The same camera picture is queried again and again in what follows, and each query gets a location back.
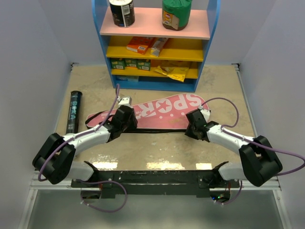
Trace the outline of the pink sport racket bag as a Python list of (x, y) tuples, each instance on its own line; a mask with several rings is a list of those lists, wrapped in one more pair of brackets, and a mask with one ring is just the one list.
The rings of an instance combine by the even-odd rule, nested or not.
[(137, 127), (127, 133), (185, 132), (189, 124), (186, 114), (199, 108), (204, 99), (195, 94), (176, 94), (133, 106)]

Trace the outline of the black shuttlecock tube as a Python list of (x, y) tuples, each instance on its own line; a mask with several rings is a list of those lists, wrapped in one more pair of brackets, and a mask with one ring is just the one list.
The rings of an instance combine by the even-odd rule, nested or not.
[(71, 91), (68, 119), (66, 125), (66, 134), (75, 134), (78, 132), (82, 92)]

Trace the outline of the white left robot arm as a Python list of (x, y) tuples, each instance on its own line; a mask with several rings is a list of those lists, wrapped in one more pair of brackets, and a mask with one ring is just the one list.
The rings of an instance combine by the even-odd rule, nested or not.
[(39, 171), (38, 180), (55, 185), (70, 178), (88, 187), (96, 186), (99, 170), (89, 162), (74, 162), (74, 157), (89, 148), (113, 141), (129, 127), (137, 127), (134, 108), (122, 105), (112, 119), (104, 120), (102, 125), (75, 135), (51, 134), (32, 162)]

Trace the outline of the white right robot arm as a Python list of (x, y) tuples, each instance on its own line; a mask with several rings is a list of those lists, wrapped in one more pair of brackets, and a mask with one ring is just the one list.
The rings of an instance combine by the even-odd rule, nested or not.
[(186, 118), (189, 122), (186, 136), (220, 145), (240, 157), (240, 163), (225, 162), (215, 168), (212, 176), (215, 186), (224, 187), (229, 180), (237, 179), (260, 187), (282, 171), (283, 165), (266, 137), (240, 135), (217, 122), (207, 122), (199, 109), (187, 113)]

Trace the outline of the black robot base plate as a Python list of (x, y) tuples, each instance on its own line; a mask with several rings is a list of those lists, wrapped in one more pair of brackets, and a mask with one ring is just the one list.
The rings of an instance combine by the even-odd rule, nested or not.
[(120, 183), (128, 195), (189, 195), (209, 198), (220, 195), (214, 188), (225, 189), (240, 186), (238, 181), (223, 180), (216, 170), (144, 170), (144, 171), (100, 171), (93, 174), (89, 184), (78, 180), (71, 182), (73, 188), (101, 191), (101, 198), (115, 198), (123, 195), (123, 189), (112, 181)]

